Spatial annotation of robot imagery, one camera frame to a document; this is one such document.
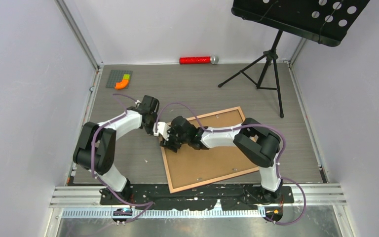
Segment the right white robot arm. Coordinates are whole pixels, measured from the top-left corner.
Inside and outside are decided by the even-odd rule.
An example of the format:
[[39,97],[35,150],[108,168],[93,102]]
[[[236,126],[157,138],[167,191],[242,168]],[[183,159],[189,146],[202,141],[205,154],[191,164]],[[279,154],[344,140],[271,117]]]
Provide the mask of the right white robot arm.
[[216,147],[237,147],[260,169],[260,192],[267,202],[276,202],[282,195],[283,181],[279,172],[279,159],[284,151],[284,139],[271,127],[252,118],[228,127],[196,127],[178,116],[170,124],[156,121],[153,134],[161,137],[160,145],[177,152],[183,144],[195,150]]

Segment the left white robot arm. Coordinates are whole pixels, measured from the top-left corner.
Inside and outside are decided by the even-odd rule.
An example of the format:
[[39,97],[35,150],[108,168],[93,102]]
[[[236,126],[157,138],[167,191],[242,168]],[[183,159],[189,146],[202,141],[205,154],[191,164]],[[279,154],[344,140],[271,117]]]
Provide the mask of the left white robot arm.
[[73,162],[108,185],[119,204],[127,204],[131,200],[132,188],[129,179],[114,165],[116,142],[135,129],[144,129],[153,135],[158,110],[159,100],[145,95],[119,116],[100,123],[87,122],[81,129]]

